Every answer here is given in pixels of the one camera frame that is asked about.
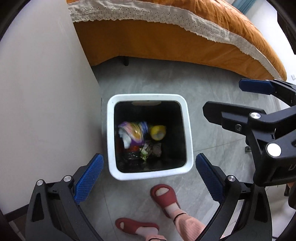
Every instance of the white wall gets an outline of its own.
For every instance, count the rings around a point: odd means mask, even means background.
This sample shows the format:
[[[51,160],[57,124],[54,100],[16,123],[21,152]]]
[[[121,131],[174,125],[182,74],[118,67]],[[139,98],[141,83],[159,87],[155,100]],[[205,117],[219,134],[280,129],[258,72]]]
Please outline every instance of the white wall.
[[[31,0],[0,42],[0,208],[101,152],[101,96],[67,3]]]
[[[235,1],[235,0],[225,0],[226,2],[228,2],[229,4],[233,4],[233,2]]]
[[[291,77],[292,74],[296,76],[296,55],[277,22],[277,11],[266,0],[257,0],[246,16],[263,34],[284,64],[288,76],[287,82],[296,84]],[[282,101],[280,106],[282,109],[288,107]]]

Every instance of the orange duvet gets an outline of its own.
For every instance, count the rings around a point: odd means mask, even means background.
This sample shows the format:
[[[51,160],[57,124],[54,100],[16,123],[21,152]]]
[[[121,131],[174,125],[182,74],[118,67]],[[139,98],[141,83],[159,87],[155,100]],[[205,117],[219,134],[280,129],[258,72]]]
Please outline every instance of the orange duvet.
[[[67,0],[91,66],[116,56],[175,60],[287,79],[255,26],[223,0]]]

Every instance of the silver bolt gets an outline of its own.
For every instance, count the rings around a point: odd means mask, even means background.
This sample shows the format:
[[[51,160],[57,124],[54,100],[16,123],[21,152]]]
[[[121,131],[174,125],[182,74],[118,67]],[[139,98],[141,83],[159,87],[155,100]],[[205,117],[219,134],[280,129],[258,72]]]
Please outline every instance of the silver bolt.
[[[277,157],[281,154],[281,147],[276,143],[269,143],[266,149],[271,156]]]
[[[236,179],[234,176],[228,176],[228,180],[231,181],[231,182],[234,182]]]
[[[71,180],[71,178],[72,178],[71,176],[65,176],[64,177],[64,181],[65,182],[69,182]]]
[[[250,113],[250,116],[253,118],[253,119],[259,119],[261,118],[261,115],[257,112],[252,112]]]
[[[43,184],[43,180],[38,180],[36,184],[37,184],[37,186],[42,185]]]
[[[235,125],[235,131],[240,133],[242,131],[242,126],[240,124]]]

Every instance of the trash can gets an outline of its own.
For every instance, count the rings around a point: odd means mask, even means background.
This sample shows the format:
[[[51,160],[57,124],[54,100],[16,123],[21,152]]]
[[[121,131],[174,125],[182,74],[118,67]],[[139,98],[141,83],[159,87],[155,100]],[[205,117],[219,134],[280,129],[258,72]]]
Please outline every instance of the trash can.
[[[161,155],[139,165],[123,158],[124,144],[119,125],[124,121],[166,126],[160,141]],[[175,94],[121,94],[107,105],[107,146],[111,175],[118,180],[137,180],[178,175],[193,166],[193,148],[186,100]]]

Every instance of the bed leg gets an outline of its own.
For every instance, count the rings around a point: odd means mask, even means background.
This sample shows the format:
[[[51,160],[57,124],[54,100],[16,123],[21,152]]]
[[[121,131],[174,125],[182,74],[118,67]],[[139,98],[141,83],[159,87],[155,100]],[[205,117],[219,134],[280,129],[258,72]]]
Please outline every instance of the bed leg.
[[[129,58],[127,56],[123,56],[123,64],[124,64],[124,66],[128,66]]]

